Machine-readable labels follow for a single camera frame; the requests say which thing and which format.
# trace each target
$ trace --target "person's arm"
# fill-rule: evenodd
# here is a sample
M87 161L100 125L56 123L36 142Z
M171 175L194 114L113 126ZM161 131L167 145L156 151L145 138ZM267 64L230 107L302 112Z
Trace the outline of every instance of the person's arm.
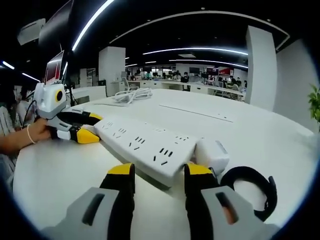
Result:
M32 144L30 138L35 143L40 140L49 139L51 135L46 123L47 121L45 119L40 118L31 124L28 128L30 137L27 128L0 137L0 154L10 155L17 153L24 147Z

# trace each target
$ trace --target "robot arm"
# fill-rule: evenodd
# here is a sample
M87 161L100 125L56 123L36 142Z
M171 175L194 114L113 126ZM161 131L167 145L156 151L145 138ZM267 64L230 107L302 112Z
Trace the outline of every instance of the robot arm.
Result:
M99 142L99 137L85 129L83 125L93 126L102 117L80 109L67 107L67 97L63 84L45 86L38 83L34 91L38 115L47 119L53 130L52 138L73 140L79 144Z

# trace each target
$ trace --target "power strip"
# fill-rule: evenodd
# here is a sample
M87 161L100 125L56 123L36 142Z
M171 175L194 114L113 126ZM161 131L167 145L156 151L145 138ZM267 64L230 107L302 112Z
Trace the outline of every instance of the power strip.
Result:
M99 137L145 174L172 187L176 173L194 154L196 137L117 115L94 125Z

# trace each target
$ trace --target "person's hand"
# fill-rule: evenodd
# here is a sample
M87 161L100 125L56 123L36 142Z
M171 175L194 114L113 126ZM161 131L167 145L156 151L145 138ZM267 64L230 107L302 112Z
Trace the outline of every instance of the person's hand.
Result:
M47 128L47 120L39 118L36 122L30 124L29 134L34 142L51 138L50 131Z

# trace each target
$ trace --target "white power adapter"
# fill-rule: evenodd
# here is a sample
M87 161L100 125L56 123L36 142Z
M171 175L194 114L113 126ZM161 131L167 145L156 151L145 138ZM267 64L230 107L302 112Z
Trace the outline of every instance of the white power adapter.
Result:
M207 168L213 168L216 175L220 175L229 163L230 157L219 140L202 138L195 146L196 163Z

